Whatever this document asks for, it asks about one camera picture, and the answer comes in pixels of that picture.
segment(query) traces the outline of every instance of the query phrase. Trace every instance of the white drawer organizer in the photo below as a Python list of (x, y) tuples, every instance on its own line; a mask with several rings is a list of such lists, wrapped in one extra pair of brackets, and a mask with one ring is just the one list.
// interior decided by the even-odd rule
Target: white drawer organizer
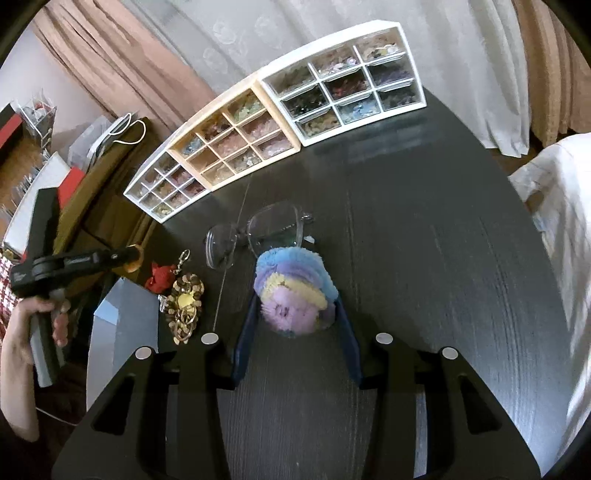
[(303, 145), (427, 106), (397, 22), (374, 20), (320, 38), (258, 77)]
[(208, 193), (300, 148), (289, 123), (252, 74), (160, 145), (125, 196), (164, 223)]
[(160, 223), (209, 193), (166, 153), (167, 145), (162, 144), (152, 154), (124, 193), (125, 197)]

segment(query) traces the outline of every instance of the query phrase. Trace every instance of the clear eyeglass frame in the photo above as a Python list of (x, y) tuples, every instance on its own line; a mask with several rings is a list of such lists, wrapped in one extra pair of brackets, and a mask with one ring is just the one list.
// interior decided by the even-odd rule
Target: clear eyeglass frame
[(278, 247), (301, 247), (304, 224), (311, 215), (289, 201), (268, 205), (255, 213), (245, 229), (235, 223), (221, 223), (209, 230), (205, 239), (207, 266), (225, 270), (233, 265), (236, 247), (246, 247), (259, 257)]

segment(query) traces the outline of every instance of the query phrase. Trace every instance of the dark wood table surface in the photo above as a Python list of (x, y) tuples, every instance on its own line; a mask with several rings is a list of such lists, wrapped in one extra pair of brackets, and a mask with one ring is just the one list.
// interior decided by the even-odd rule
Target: dark wood table surface
[[(210, 329), (222, 272), (205, 264), (208, 229), (244, 226), (279, 200), (298, 203), (315, 218), (306, 234), (343, 298), (415, 348), (460, 350), (543, 473), (556, 460), (572, 391), (556, 281), (505, 175), (426, 93), (422, 110), (303, 148), (199, 200), (155, 231), (147, 260), (170, 264), (191, 249), (185, 271), (203, 278)], [(247, 301), (254, 266), (248, 250), (237, 253), (219, 329)], [(174, 348), (166, 325), (159, 343)], [(261, 325), (246, 378), (218, 399), (233, 479), (361, 477), (376, 392), (349, 379), (336, 329), (290, 340)]]

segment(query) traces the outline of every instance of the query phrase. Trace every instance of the hand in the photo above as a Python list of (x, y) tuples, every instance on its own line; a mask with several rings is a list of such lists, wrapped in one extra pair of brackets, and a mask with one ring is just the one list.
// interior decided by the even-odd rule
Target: hand
[[(52, 300), (32, 297), (21, 300), (12, 311), (4, 342), (20, 351), (23, 360), (29, 365), (33, 364), (33, 353), (29, 344), (31, 315), (36, 312), (52, 312), (57, 306), (56, 302)], [(66, 300), (61, 305), (60, 314), (53, 320), (52, 337), (59, 347), (64, 347), (68, 343), (68, 316), (66, 312), (69, 308), (70, 302)]]

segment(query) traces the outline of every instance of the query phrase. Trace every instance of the red fabric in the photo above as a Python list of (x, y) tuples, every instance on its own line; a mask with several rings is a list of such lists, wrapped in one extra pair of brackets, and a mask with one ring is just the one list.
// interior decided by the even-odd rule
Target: red fabric
[(169, 267), (159, 267), (156, 262), (152, 262), (152, 276), (146, 281), (144, 287), (152, 293), (161, 294), (173, 286), (176, 275), (173, 271), (176, 265)]
[(0, 344), (6, 333), (6, 326), (13, 308), (18, 303), (17, 298), (10, 289), (10, 270), (12, 264), (0, 255)]
[(77, 167), (72, 167), (70, 173), (66, 176), (64, 181), (61, 183), (57, 190), (57, 197), (60, 201), (60, 208), (64, 208), (68, 200), (72, 198), (74, 192), (78, 188), (78, 185), (84, 178), (84, 172)]
[(6, 143), (15, 130), (21, 126), (21, 124), (22, 118), (15, 113), (11, 119), (6, 122), (2, 128), (0, 128), (0, 147)]

